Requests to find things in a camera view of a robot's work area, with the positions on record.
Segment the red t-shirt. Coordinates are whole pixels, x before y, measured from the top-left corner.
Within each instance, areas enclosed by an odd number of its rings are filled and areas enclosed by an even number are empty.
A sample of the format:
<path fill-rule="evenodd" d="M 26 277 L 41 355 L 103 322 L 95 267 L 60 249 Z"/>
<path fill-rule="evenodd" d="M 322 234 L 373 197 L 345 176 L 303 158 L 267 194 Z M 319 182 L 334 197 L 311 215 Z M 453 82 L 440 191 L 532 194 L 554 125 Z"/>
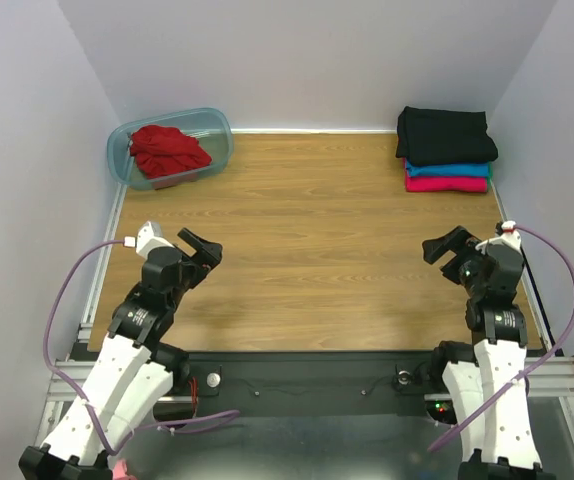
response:
<path fill-rule="evenodd" d="M 211 165 L 199 141 L 177 127 L 146 125 L 131 135 L 129 153 L 148 180 L 187 173 Z"/>

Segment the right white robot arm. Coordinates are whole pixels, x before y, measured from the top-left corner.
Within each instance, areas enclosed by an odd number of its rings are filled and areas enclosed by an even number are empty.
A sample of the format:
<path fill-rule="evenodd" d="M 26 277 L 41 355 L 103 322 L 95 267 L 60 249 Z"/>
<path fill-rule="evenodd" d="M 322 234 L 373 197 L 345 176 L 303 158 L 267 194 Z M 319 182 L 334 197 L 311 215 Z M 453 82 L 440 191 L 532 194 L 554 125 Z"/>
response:
<path fill-rule="evenodd" d="M 460 479 L 548 479 L 531 433 L 525 317 L 514 300 L 524 269 L 514 222 L 481 240 L 462 226 L 423 242 L 428 264 L 448 252 L 442 275 L 468 295 L 470 343 L 443 341 L 427 366 L 430 384 L 447 390 L 461 440 Z"/>

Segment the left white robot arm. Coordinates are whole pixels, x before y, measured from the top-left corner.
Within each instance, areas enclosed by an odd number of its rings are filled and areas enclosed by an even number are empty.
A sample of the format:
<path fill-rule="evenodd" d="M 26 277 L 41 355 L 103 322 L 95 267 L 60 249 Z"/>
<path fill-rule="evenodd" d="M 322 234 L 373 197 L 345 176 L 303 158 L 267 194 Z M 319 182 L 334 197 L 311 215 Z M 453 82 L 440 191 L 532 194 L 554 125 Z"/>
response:
<path fill-rule="evenodd" d="M 148 221 L 119 240 L 143 258 L 140 280 L 114 310 L 100 353 L 83 383 L 54 362 L 48 369 L 75 398 L 63 419 L 38 446 L 27 447 L 18 466 L 27 479 L 110 479 L 109 459 L 166 393 L 182 392 L 190 371 L 181 349 L 162 343 L 183 296 L 221 263 L 223 247 L 189 229 L 179 238 L 188 254 Z"/>

